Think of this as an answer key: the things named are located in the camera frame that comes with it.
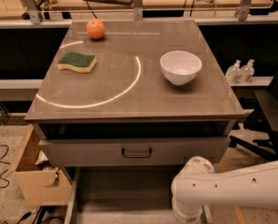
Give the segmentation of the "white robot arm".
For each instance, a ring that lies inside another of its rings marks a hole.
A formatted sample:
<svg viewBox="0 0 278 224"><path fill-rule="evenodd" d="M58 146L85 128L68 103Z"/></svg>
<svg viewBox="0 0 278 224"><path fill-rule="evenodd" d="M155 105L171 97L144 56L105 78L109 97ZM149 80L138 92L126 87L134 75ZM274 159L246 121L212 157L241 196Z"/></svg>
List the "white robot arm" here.
<svg viewBox="0 0 278 224"><path fill-rule="evenodd" d="M175 176L171 192L181 224L197 224L208 204L278 209L278 161L217 173L207 159L195 156Z"/></svg>

